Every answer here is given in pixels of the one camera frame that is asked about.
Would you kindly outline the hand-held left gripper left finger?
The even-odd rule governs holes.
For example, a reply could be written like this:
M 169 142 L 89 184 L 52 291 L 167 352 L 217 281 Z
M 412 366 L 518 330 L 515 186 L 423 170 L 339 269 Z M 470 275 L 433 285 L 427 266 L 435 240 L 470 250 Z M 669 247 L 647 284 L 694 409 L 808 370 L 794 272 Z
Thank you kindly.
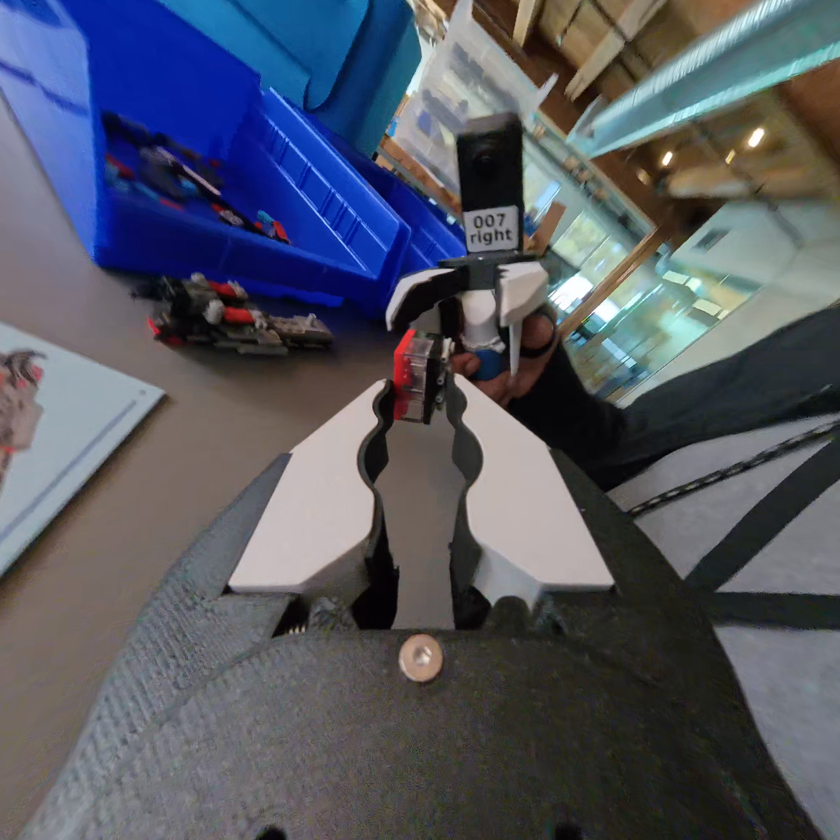
M 389 463 L 394 391 L 375 381 L 289 453 L 227 586 L 232 592 L 364 592 L 382 540 L 375 482 Z

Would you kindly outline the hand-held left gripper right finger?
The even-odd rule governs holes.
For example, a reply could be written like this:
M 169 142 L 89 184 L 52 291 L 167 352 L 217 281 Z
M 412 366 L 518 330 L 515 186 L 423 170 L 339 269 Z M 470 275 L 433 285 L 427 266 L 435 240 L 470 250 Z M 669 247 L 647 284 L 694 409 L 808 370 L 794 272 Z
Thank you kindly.
M 446 412 L 464 480 L 450 554 L 455 593 L 535 606 L 548 594 L 611 590 L 549 447 L 462 375 L 448 383 Z

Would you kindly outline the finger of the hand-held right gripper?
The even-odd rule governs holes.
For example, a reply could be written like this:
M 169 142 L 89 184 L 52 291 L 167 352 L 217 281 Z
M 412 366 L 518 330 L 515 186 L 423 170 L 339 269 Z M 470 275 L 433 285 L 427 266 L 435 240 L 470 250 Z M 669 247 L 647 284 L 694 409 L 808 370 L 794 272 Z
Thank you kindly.
M 441 301 L 466 289 L 466 271 L 460 268 L 430 268 L 405 275 L 393 291 L 385 310 L 389 332 L 406 331 L 410 324 Z
M 516 323 L 548 300 L 549 274 L 536 260 L 511 262 L 496 271 L 499 323 Z

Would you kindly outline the small black red brick block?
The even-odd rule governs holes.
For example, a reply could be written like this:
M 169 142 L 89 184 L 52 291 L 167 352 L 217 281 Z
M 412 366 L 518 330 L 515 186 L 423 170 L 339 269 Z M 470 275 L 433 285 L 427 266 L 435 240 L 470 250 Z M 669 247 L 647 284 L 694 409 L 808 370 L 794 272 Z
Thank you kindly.
M 454 341 L 436 332 L 405 331 L 394 351 L 393 418 L 429 425 L 445 401 Z

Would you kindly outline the grey black brick spaceship model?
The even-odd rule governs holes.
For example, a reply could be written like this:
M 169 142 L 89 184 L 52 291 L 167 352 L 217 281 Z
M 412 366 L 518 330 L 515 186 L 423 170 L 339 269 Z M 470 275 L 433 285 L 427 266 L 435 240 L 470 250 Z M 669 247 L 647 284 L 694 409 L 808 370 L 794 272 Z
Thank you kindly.
M 259 308 L 237 282 L 210 280 L 200 272 L 145 281 L 131 297 L 153 304 L 150 329 L 155 341 L 169 346 L 285 356 L 333 344 L 331 330 L 316 314 L 275 316 Z

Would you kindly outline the person's right hand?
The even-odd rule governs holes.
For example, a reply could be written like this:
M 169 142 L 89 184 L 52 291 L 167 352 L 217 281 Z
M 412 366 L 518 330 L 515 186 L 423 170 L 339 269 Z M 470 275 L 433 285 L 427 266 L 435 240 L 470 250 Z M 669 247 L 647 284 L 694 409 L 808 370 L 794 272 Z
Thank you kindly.
M 554 352 L 558 349 L 560 337 L 555 332 L 553 317 L 533 314 L 524 319 L 521 326 L 521 351 L 545 350 L 540 356 L 520 358 L 518 372 L 504 371 L 494 379 L 479 381 L 477 371 L 480 360 L 472 353 L 457 353 L 451 358 L 451 371 L 469 379 L 494 403 L 507 407 L 512 400 L 524 397 L 534 387 L 546 370 Z

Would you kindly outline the teal felt bag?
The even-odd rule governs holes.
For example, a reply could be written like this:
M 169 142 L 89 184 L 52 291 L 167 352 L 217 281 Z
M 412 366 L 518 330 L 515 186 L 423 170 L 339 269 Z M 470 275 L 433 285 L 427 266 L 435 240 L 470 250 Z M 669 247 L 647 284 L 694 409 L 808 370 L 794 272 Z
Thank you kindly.
M 163 1 L 263 88 L 372 156 L 422 58 L 404 1 Z

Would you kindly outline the black chair base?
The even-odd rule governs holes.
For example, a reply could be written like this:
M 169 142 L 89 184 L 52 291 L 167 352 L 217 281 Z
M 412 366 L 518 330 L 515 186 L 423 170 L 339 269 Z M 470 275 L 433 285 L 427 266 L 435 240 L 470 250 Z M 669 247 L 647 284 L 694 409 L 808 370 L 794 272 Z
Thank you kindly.
M 685 583 L 713 625 L 839 630 L 837 594 L 721 591 L 838 478 L 839 443 L 833 441 L 785 477 L 688 573 Z

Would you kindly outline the brick building instruction booklet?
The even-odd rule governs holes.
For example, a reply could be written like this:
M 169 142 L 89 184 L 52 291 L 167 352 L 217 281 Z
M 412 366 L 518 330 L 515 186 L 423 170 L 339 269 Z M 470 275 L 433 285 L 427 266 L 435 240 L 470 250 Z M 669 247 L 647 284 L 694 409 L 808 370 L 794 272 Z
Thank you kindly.
M 1 351 L 5 575 L 165 392 L 5 323 Z

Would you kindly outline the pile of loose toy bricks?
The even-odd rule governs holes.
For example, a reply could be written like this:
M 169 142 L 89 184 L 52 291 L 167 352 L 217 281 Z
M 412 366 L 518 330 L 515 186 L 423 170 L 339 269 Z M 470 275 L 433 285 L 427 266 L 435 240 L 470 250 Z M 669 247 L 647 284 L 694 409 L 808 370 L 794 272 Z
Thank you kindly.
M 108 143 L 104 174 L 113 191 L 145 196 L 180 212 L 200 205 L 231 228 L 291 245 L 278 220 L 262 210 L 251 218 L 224 197 L 221 161 L 117 112 L 103 112 L 101 126 Z

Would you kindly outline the silver corrugated duct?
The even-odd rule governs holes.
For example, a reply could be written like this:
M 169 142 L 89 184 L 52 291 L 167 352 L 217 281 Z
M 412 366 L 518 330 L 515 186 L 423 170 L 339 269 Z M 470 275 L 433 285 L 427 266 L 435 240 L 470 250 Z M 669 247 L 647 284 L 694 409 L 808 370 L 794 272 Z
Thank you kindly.
M 673 133 L 838 57 L 838 1 L 756 2 L 620 98 L 596 99 L 568 142 L 592 160 Z

